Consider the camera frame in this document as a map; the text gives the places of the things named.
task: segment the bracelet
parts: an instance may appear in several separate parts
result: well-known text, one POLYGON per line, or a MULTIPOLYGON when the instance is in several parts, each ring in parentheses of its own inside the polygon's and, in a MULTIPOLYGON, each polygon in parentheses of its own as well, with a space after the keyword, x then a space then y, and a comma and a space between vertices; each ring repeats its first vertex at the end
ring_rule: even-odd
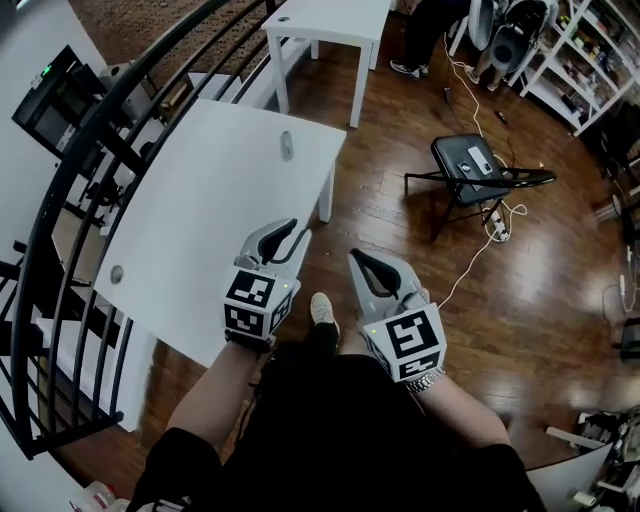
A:
POLYGON ((420 393, 420 391, 425 391, 429 389, 433 383, 436 381, 440 375, 444 375, 446 372, 444 368, 434 368, 433 370, 429 370, 422 377, 416 380, 412 380, 411 382, 405 381, 404 385, 407 386, 407 389, 411 393, 420 393))

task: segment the white table leg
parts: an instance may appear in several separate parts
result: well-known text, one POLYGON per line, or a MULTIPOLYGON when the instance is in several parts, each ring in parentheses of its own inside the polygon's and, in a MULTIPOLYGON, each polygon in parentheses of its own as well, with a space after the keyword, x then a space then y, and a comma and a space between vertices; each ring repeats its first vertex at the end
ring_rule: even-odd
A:
POLYGON ((362 101, 364 100, 364 91, 367 87, 367 74, 369 73, 369 64, 371 63, 371 50, 373 45, 367 44, 360 48, 360 63, 358 64, 358 79, 356 81, 356 93, 353 97, 353 108, 351 110, 352 128, 357 128, 360 122, 360 111, 362 110, 362 101))
POLYGON ((328 223, 331 220, 331 205, 333 204, 333 180, 336 174, 336 164, 331 166, 327 181, 322 187, 320 198, 318 199, 318 217, 322 222, 328 223))
POLYGON ((267 32, 267 40, 269 41, 269 54, 271 55, 271 65, 273 69, 273 82, 276 87, 276 94, 278 95, 280 113, 288 114, 289 98, 287 96, 287 81, 284 74, 284 64, 282 62, 280 38, 267 32))
POLYGON ((369 69, 371 71, 376 70, 376 65, 378 64, 378 53, 380 53, 380 41, 373 43, 371 46, 371 62, 369 64, 369 69))
POLYGON ((467 16, 463 18, 463 20, 460 22, 460 26, 458 27, 458 32, 456 33, 456 38, 453 40, 453 44, 451 45, 451 48, 449 48, 450 57, 453 57, 453 55, 456 53, 456 50, 460 45, 460 41, 462 41, 462 36, 467 31, 468 24, 469 24, 469 17, 467 16))
POLYGON ((320 41, 311 40, 311 58, 313 60, 318 60, 318 56, 320 55, 320 41))

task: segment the white shelf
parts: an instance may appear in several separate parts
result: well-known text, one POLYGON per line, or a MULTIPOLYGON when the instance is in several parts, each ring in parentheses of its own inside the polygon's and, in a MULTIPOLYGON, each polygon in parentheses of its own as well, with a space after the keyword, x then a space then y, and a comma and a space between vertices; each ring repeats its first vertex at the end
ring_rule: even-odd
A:
POLYGON ((636 30, 636 28, 633 26, 633 24, 627 19, 627 17, 622 14, 622 12, 620 11, 620 9, 618 9, 618 7, 611 1, 611 0, 604 0, 604 3, 607 4, 607 7, 609 7, 609 9, 611 9, 613 11, 613 13, 620 18, 620 21, 622 21, 627 28, 631 31, 631 33, 636 37, 636 39, 638 41, 640 41, 640 33, 638 33, 638 31, 636 30))
MULTIPOLYGON (((562 30, 562 28, 559 27, 558 25, 554 25, 553 28, 560 35, 562 35, 562 33, 564 32, 564 30, 562 30)), ((591 57, 589 57, 587 52, 585 52, 582 48, 580 48, 570 38, 567 38, 566 42, 569 46, 571 46, 571 48, 573 48, 575 52, 578 53, 578 55, 580 55, 580 57, 582 57, 591 65, 591 67, 595 70, 595 72, 598 73, 598 75, 600 75, 605 82, 607 82, 607 85, 613 89, 613 92, 615 93, 618 92, 618 86, 614 83, 613 80, 611 80, 611 78, 609 78, 609 76, 604 72, 604 69, 602 69, 602 67, 595 61, 595 59, 592 59, 591 57)))
MULTIPOLYGON (((560 39, 556 44, 553 45, 553 48, 547 48, 544 45, 540 45, 542 53, 545 57, 544 62, 540 65, 540 68, 538 68, 537 71, 532 71, 531 69, 523 69, 527 66, 527 64, 533 57, 533 53, 530 53, 527 57, 527 64, 523 64, 509 82, 510 84, 513 84, 519 76, 519 73, 524 72, 525 76, 528 79, 528 83, 520 92, 520 96, 524 96, 527 92, 531 92, 535 96, 540 98, 547 105, 549 105, 549 107, 555 110, 576 128, 574 136, 580 135, 584 130, 586 130, 589 126, 596 122, 604 112, 606 112, 624 96, 624 94, 629 90, 629 88, 632 87, 634 83, 640 84, 640 67, 635 66, 631 59, 622 53, 618 45, 598 26, 594 17, 590 15, 587 15, 585 17, 589 4, 591 4, 592 1, 594 0, 582 0, 582 2, 578 4, 575 0, 569 0, 572 16, 571 21, 569 22, 569 25, 567 27, 568 30, 563 30, 559 26, 554 25, 554 29, 560 34, 560 39), (578 28, 578 23, 583 18, 586 19, 586 21, 592 26, 594 26, 596 31, 600 34, 600 36, 606 43, 611 45, 613 50, 620 56, 623 65, 631 73, 631 77, 626 80, 624 84, 621 84, 619 86, 616 85, 595 59, 591 59, 582 48, 579 48, 571 39, 569 39, 569 36, 573 35, 574 31, 578 28), (581 84, 576 82, 576 80, 571 78, 558 61, 557 53, 565 44, 570 46, 572 50, 578 54, 579 57, 586 60, 589 65, 593 67, 594 71, 600 76, 600 78, 603 79, 613 90, 613 95, 608 100, 604 101, 602 105, 600 105, 596 100, 593 91, 591 91, 588 87, 583 87, 581 84), (545 79, 543 73, 546 69, 550 69, 561 80, 569 85, 569 87, 571 87, 577 94, 582 96, 587 101, 587 103, 589 104, 589 112, 585 112, 588 119, 584 123, 580 123, 579 114, 577 112, 571 112, 571 110, 569 110, 569 107, 567 107, 562 102, 561 93, 557 90, 557 88, 549 80, 545 79)), ((604 2, 606 7, 611 10, 613 14, 617 16, 619 21, 626 25, 626 28, 631 31, 631 33, 638 39, 638 41, 640 41, 640 34, 638 33, 638 30, 636 30, 636 27, 629 22, 629 20, 622 14, 620 9, 618 9, 613 4, 612 0, 600 1, 604 2)))
MULTIPOLYGON (((549 52, 549 49, 542 44, 540 44, 540 48, 545 54, 549 52)), ((569 73, 565 71, 565 69, 562 67, 562 64, 560 64, 560 62, 558 61, 558 59, 555 58, 555 56, 550 58, 548 57, 547 67, 551 71, 553 71, 556 75, 558 75, 562 80, 564 80, 573 90, 575 90, 578 94, 580 94, 580 96, 582 96, 585 99, 585 101, 589 105, 591 105, 591 107, 593 107, 594 110, 596 111, 600 110, 600 105, 598 104, 593 92, 589 91, 588 89, 585 89, 573 78, 571 78, 569 76, 569 73)))
MULTIPOLYGON (((530 81, 533 78, 534 71, 531 68, 527 68, 524 70, 524 75, 527 81, 530 81)), ((577 111, 571 112, 571 109, 562 101, 562 93, 544 76, 538 78, 530 86, 529 92, 569 121, 576 130, 580 129, 580 113, 577 111)))
POLYGON ((631 62, 631 60, 629 59, 629 57, 627 57, 622 50, 620 49, 620 47, 618 46, 618 44, 611 39, 611 37, 609 37, 609 34, 607 34, 604 30, 602 30, 602 27, 600 27, 600 25, 598 25, 597 22, 594 22, 591 18, 589 18, 588 16, 584 16, 583 19, 589 23, 589 25, 591 25, 594 29, 596 29, 596 31, 598 32, 598 34, 600 34, 600 37, 602 37, 602 39, 604 39, 607 44, 609 46, 611 46, 611 48, 613 48, 613 51, 616 52, 618 54, 618 57, 620 57, 620 60, 622 61, 622 64, 624 65, 625 68, 627 68, 627 70, 629 71, 629 73, 631 73, 632 75, 635 74, 636 72, 636 67, 634 66, 633 62, 631 62))

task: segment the white wire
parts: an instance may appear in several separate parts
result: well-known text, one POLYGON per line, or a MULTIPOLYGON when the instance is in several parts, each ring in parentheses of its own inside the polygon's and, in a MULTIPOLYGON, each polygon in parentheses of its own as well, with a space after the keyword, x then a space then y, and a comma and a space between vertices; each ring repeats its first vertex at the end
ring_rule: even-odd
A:
POLYGON ((447 34, 444 35, 444 53, 446 54, 447 58, 449 59, 449 62, 451 62, 451 68, 453 69, 453 73, 458 77, 458 80, 460 80, 462 82, 462 85, 464 85, 466 87, 467 91, 469 91, 469 94, 473 98, 473 101, 476 102, 476 111, 473 113, 473 120, 475 121, 476 126, 478 127, 478 133, 480 134, 481 137, 484 137, 484 135, 482 134, 482 128, 480 128, 480 123, 478 122, 478 112, 480 111, 480 103, 478 102, 476 97, 473 95, 473 92, 471 92, 471 89, 469 89, 469 86, 467 85, 467 82, 465 82, 464 79, 456 71, 456 66, 464 68, 467 65, 462 61, 454 61, 451 58, 451 56, 449 55, 449 49, 447 48, 447 34))
POLYGON ((447 301, 451 298, 451 296, 453 295, 453 292, 456 291, 456 287, 458 286, 458 283, 460 281, 462 281, 462 279, 471 271, 471 267, 473 266, 473 262, 476 261, 476 258, 478 256, 480 256, 480 253, 482 253, 482 251, 484 251, 487 247, 489 247, 489 244, 491 242, 493 242, 493 240, 494 240, 493 239, 493 235, 491 235, 489 237, 489 240, 487 240, 487 243, 482 246, 482 248, 473 256, 473 258, 471 258, 471 262, 469 263, 469 266, 467 267, 467 270, 465 270, 464 273, 454 283, 453 288, 451 288, 451 292, 449 292, 449 295, 447 295, 447 298, 444 299, 440 304, 438 304, 438 309, 440 309, 442 306, 444 306, 447 303, 447 301))
POLYGON ((635 258, 632 258, 632 260, 633 260, 633 270, 631 270, 631 260, 627 262, 627 267, 629 268, 629 277, 631 277, 631 284, 633 284, 633 300, 631 301, 631 306, 627 308, 627 304, 624 301, 624 295, 622 294, 620 295, 620 299, 622 300, 622 309, 624 309, 625 313, 631 313, 631 311, 633 311, 633 307, 636 305, 638 290, 640 290, 640 288, 638 288, 638 283, 636 279, 636 274, 637 274, 636 260, 635 258))
MULTIPOLYGON (((529 213, 529 210, 527 210, 527 207, 523 204, 519 204, 517 206, 515 206, 514 208, 509 207, 509 205, 507 203, 505 203, 504 201, 502 202, 502 204, 504 205, 504 207, 509 210, 509 225, 505 225, 505 227, 507 228, 507 238, 505 238, 504 240, 502 240, 501 238, 495 238, 494 235, 496 234, 496 232, 494 231, 493 234, 489 233, 489 229, 487 228, 487 224, 484 225, 484 230, 487 232, 487 236, 491 239, 493 239, 494 242, 498 242, 498 243, 504 243, 507 240, 509 240, 511 238, 511 226, 513 226, 513 215, 521 215, 521 216, 525 216, 529 213)), ((482 209, 482 213, 489 211, 490 208, 483 208, 482 209)))

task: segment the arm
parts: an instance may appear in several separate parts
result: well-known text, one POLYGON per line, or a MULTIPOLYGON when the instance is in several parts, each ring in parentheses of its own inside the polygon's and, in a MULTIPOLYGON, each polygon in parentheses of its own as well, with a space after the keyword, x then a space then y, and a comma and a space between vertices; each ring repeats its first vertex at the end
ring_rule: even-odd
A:
POLYGON ((498 415, 460 388, 446 375, 415 395, 425 411, 456 432, 473 448, 510 444, 498 415))
POLYGON ((186 430, 220 453, 240 414, 256 362, 255 352, 227 343, 211 368, 178 404, 167 430, 186 430))

